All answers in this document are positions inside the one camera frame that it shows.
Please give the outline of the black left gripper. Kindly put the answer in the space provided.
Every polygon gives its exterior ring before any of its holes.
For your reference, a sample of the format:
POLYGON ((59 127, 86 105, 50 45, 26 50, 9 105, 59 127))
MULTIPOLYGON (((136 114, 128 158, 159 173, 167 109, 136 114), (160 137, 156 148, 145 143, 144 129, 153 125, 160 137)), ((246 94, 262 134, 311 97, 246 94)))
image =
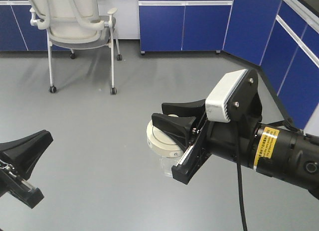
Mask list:
POLYGON ((51 133, 41 130, 24 138, 0 144, 1 197, 9 193, 31 209, 44 199, 41 190, 27 180, 52 141, 51 133))

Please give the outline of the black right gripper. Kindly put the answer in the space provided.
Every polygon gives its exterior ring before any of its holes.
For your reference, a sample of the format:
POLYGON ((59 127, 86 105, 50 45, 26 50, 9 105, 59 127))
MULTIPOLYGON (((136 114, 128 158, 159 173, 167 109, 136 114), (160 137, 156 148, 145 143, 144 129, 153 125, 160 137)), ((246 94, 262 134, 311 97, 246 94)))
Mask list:
MULTIPOLYGON (((205 99, 187 103, 162 103, 161 109, 163 114, 152 114, 153 125, 185 152, 197 119, 206 117, 205 99)), ((236 150, 239 150, 240 164, 251 168, 252 143, 261 120, 261 100, 259 96, 254 96, 239 121, 206 121, 207 129, 201 132, 186 159, 172 167, 173 179, 188 184, 211 155, 236 162, 236 150)))

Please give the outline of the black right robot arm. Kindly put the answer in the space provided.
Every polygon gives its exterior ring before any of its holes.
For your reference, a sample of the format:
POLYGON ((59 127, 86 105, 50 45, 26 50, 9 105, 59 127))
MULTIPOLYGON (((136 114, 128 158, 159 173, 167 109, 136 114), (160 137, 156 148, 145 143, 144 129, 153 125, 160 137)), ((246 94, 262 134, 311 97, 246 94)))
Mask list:
POLYGON ((261 102, 252 105, 240 121, 210 121, 205 101, 163 103, 152 123, 183 151, 173 165, 174 179, 187 184, 205 161, 216 155, 256 172, 319 195, 319 139, 298 130, 261 122, 261 102))

